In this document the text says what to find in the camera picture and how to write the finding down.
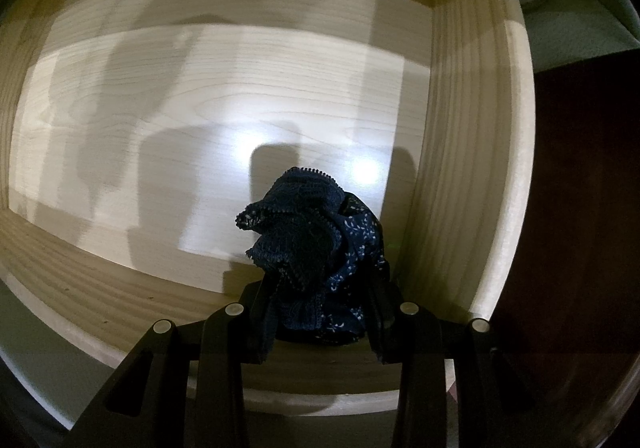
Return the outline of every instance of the dark blue cloth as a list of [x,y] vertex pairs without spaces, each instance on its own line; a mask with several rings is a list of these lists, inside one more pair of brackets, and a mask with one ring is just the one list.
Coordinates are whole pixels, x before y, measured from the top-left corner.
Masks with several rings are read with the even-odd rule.
[[236,225],[260,234],[246,253],[278,279],[279,337],[339,345],[364,336],[361,267],[388,279],[388,264],[380,223],[360,199],[321,171],[294,167]]

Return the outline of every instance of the screw head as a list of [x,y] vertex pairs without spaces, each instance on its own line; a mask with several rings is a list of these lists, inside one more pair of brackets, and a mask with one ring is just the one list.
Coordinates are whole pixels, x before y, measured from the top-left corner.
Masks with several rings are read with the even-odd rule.
[[154,332],[157,334],[164,334],[171,328],[171,322],[169,320],[158,320],[154,323]]
[[402,302],[400,304],[400,311],[404,314],[408,314],[409,316],[413,316],[414,314],[418,314],[420,308],[417,304],[413,302]]
[[239,316],[244,312],[244,306],[241,303],[230,303],[225,307],[225,313],[229,316]]
[[482,318],[478,318],[471,322],[471,326],[474,328],[476,332],[479,333],[487,333],[491,326],[487,320],[483,320]]

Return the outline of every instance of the folded garment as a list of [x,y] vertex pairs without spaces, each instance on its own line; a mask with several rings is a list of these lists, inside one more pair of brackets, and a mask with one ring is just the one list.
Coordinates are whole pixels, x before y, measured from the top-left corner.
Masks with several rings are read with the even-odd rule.
[[321,171],[293,167],[236,225],[260,234],[246,253],[277,279],[268,319],[279,338],[343,345],[364,336],[362,278],[377,269],[388,280],[388,263],[380,222],[360,199]]

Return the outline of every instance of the dark brown surface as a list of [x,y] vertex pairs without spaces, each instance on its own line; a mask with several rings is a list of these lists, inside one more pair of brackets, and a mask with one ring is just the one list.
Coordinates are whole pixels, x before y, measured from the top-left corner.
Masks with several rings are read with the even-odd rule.
[[492,319],[584,446],[640,382],[638,71],[631,51],[536,75],[529,204]]

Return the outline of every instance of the light wood surface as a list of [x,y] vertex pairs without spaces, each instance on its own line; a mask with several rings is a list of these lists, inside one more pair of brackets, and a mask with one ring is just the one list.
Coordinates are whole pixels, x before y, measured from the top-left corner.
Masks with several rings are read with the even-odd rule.
[[[6,282],[94,357],[259,278],[234,216],[293,164],[381,217],[408,298],[491,313],[532,153],[517,0],[17,0],[0,44]],[[260,410],[359,413],[395,406],[398,367],[278,343],[244,382]]]

